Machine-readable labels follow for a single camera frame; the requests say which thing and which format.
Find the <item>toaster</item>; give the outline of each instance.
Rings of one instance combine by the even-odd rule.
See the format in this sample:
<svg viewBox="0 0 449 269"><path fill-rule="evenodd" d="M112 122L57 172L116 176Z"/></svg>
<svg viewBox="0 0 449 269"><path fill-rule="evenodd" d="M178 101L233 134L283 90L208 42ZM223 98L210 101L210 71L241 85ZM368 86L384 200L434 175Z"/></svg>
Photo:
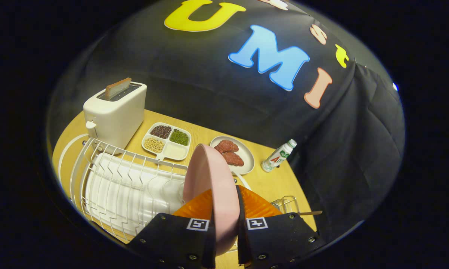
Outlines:
<svg viewBox="0 0 449 269"><path fill-rule="evenodd" d="M83 104L88 135L124 149L143 122L146 85L131 81L128 87L113 96L108 96L106 90ZM103 149L113 154L112 150Z"/></svg>

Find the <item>chopstick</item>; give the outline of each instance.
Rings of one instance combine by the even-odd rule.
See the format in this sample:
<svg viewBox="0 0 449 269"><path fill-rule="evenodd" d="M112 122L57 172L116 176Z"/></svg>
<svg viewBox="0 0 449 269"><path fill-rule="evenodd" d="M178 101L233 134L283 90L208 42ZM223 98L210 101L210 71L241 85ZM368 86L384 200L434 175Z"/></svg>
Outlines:
<svg viewBox="0 0 449 269"><path fill-rule="evenodd" d="M321 215L321 214L322 214L322 210L299 213L299 216L303 216L303 215Z"/></svg>

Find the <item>pink plate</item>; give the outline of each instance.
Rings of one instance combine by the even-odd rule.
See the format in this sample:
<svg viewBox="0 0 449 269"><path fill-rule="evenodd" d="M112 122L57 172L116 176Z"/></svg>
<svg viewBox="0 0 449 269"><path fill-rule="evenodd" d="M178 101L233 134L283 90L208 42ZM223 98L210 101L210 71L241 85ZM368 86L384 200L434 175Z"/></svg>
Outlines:
<svg viewBox="0 0 449 269"><path fill-rule="evenodd" d="M223 156L209 145L199 144L188 165L183 200L187 203L208 189L213 194L216 255L221 255L233 246L238 236L238 193Z"/></svg>

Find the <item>blue letter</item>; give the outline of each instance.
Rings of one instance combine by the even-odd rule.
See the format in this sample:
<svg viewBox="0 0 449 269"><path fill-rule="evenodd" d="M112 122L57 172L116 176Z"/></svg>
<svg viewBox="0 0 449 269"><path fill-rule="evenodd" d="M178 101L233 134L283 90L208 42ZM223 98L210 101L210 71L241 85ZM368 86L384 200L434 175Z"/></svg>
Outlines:
<svg viewBox="0 0 449 269"><path fill-rule="evenodd" d="M228 59L245 68L254 65L251 59L258 51L257 71L262 74L271 68L281 65L269 74L272 82L288 92L293 89L293 80L303 63L309 61L309 56L302 49L292 46L278 51L276 35L268 29L252 25L253 34L237 53L230 53Z"/></svg>

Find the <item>dish rack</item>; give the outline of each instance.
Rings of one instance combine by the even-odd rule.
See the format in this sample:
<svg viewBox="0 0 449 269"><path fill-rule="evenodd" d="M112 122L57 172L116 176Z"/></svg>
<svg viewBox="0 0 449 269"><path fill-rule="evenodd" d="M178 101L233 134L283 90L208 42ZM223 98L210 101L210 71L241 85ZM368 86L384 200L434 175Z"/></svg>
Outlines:
<svg viewBox="0 0 449 269"><path fill-rule="evenodd" d="M72 170L71 201L88 220L128 243L156 214L184 205L187 168L90 138Z"/></svg>

